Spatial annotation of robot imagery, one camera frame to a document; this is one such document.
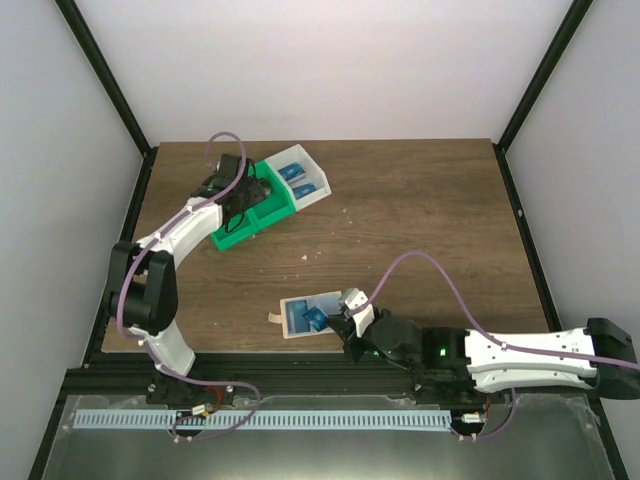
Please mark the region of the blue credit card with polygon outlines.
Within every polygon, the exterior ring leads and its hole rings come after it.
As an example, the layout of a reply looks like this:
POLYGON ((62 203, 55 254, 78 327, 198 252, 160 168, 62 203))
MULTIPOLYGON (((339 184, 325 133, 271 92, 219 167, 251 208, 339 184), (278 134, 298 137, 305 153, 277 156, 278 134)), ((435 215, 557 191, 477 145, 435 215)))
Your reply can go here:
POLYGON ((309 328, 313 332, 321 332, 328 327, 327 314, 317 306, 307 310, 303 317, 308 322, 309 328))
POLYGON ((296 200, 300 200, 307 195, 314 193, 317 190, 317 187, 313 183, 306 183, 299 186, 296 186, 292 189, 294 197, 296 200))
POLYGON ((286 327, 289 335, 309 333, 309 320, 306 318, 308 303, 305 299, 291 300, 285 303, 286 327))

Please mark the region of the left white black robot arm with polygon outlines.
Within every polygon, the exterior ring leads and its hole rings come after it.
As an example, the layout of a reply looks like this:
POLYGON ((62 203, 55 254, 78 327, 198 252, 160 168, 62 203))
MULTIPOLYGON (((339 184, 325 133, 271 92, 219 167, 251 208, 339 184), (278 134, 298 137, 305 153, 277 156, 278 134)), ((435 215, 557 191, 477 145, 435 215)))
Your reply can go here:
POLYGON ((167 222, 112 249, 103 309, 123 337, 147 350, 158 371, 172 375, 168 388, 181 403, 196 402, 205 381, 191 370, 196 355, 177 325, 176 271, 206 236, 264 198, 255 163, 243 154, 224 154, 167 222))

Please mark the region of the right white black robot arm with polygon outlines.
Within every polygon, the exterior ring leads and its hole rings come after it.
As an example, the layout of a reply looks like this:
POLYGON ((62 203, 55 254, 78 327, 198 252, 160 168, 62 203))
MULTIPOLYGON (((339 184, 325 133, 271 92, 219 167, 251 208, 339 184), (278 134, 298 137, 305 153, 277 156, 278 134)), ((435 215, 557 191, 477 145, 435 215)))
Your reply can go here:
POLYGON ((408 372, 418 392, 432 390, 458 403, 476 394, 521 388, 593 390, 612 400, 639 397, 639 365, 631 336, 606 318, 590 318, 583 328, 542 334, 420 327, 388 310, 375 310, 362 333, 346 314, 330 316, 328 325, 351 361, 375 355, 408 372))

